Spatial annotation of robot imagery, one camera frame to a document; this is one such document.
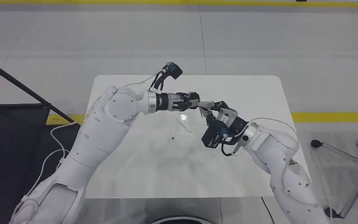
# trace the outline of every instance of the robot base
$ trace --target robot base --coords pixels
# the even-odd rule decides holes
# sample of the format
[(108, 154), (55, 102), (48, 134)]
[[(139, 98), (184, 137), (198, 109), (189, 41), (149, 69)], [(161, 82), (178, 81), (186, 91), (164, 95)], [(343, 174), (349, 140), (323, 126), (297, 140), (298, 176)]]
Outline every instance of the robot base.
[(204, 220), (202, 218), (177, 216), (177, 217), (163, 218), (161, 220), (152, 222), (151, 224), (213, 224), (213, 223)]

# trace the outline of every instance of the small object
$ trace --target small object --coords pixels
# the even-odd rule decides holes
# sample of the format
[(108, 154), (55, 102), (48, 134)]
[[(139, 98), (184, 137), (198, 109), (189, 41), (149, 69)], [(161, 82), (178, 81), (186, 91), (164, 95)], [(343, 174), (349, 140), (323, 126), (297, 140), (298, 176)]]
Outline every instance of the small object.
[(322, 142), (320, 142), (319, 140), (312, 140), (311, 141), (311, 146), (313, 147), (313, 148), (319, 148), (319, 147), (321, 147), (322, 146)]

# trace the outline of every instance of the metal rod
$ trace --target metal rod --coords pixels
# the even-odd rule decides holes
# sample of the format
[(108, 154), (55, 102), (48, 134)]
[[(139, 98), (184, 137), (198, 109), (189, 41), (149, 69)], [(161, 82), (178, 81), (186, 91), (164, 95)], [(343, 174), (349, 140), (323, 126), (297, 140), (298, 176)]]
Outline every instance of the metal rod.
[(60, 111), (58, 108), (56, 108), (54, 105), (52, 105), (51, 103), (47, 102), (44, 98), (42, 98), (41, 96), (39, 96), (37, 93), (33, 92), (31, 89), (29, 89), (27, 86), (25, 86), (24, 84), (22, 84), (19, 80), (15, 79), (14, 77), (12, 77), (9, 73), (5, 72), (4, 70), (0, 69), (0, 76), (4, 77), (5, 79), (7, 79), (9, 82), (11, 82), (12, 84), (14, 84), (15, 86), (19, 87), (20, 89), (22, 89), (23, 91), (25, 91), (27, 94), (29, 94), (30, 96), (32, 96), (33, 98), (37, 99), (38, 101), (40, 101), (41, 103), (43, 103), (44, 105), (48, 106), (51, 110), (53, 110), (54, 112), (56, 112), (58, 115), (62, 116), (64, 119), (66, 119), (69, 122), (74, 122), (74, 120), (72, 118), (70, 118), (69, 116), (67, 116), (66, 114), (64, 114), (62, 111)]
[(331, 152), (334, 152), (334, 153), (337, 154), (337, 155), (342, 156), (343, 158), (346, 158), (346, 159), (349, 160), (349, 161), (354, 162), (355, 164), (358, 164), (358, 158), (356, 158), (356, 157), (354, 157), (354, 156), (351, 156), (351, 155), (349, 155), (348, 153), (343, 152), (342, 150), (339, 150), (339, 149), (336, 148), (336, 147), (333, 147), (333, 146), (331, 146), (331, 145), (329, 145), (329, 144), (326, 144), (326, 143), (324, 143), (324, 142), (322, 142), (322, 147), (324, 147), (324, 148), (330, 150)]
[(357, 199), (358, 199), (358, 188), (355, 188), (354, 192), (351, 194), (348, 201), (341, 209), (340, 215), (342, 216), (342, 218), (345, 218), (347, 216), (348, 212), (351, 210)]

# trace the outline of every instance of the floor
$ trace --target floor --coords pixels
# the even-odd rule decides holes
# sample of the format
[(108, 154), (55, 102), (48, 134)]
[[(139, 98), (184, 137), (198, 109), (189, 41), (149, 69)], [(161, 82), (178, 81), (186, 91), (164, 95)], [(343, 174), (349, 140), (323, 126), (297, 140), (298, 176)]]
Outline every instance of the floor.
[[(86, 111), (97, 75), (150, 75), (166, 61), (187, 75), (277, 75), (291, 112), (358, 111), (357, 19), (348, 9), (1, 6), (0, 68), (67, 114)], [(0, 103), (26, 102), (35, 101), (0, 81)], [(339, 211), (358, 187), (357, 166), (311, 150), (309, 142), (319, 138), (358, 156), (357, 127), (296, 127), (321, 201)], [(274, 198), (264, 200), (276, 223), (288, 223)], [(357, 203), (335, 223), (355, 223), (355, 211)], [(261, 198), (91, 199), (78, 223), (148, 223), (178, 214), (271, 223)]]

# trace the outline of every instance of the floor seam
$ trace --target floor seam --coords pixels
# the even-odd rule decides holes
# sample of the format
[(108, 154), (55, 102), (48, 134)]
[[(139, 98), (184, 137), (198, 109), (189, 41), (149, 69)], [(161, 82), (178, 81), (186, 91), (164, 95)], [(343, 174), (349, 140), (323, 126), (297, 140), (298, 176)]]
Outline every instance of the floor seam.
[(7, 58), (6, 58), (6, 60), (5, 60), (4, 64), (3, 64), (3, 66), (2, 66), (3, 69), (5, 69), (6, 62), (7, 62), (8, 59), (10, 58), (12, 52), (15, 50), (15, 48), (16, 48), (16, 46), (17, 46), (19, 40), (20, 40), (20, 38), (23, 36), (23, 34), (24, 34), (24, 32), (25, 32), (27, 26), (29, 25), (29, 22), (30, 22), (32, 16), (33, 16), (35, 13), (36, 13), (36, 12), (33, 12), (33, 13), (30, 15), (29, 19), (27, 20), (27, 23), (26, 23), (25, 27), (22, 29), (21, 34), (20, 34), (19, 37), (17, 38), (16, 43), (14, 44), (13, 48), (11, 49), (9, 55), (7, 56)]
[(200, 16), (200, 27), (201, 27), (201, 38), (202, 38), (202, 49), (204, 51), (204, 62), (205, 62), (205, 72), (208, 74), (208, 69), (206, 67), (206, 56), (205, 56), (205, 45), (204, 45), (204, 33), (202, 31), (202, 21), (201, 21), (201, 9), (199, 5), (199, 16)]
[(219, 204), (220, 204), (220, 216), (222, 218), (222, 224), (224, 224), (223, 220), (223, 210), (222, 210), (222, 198), (219, 198)]

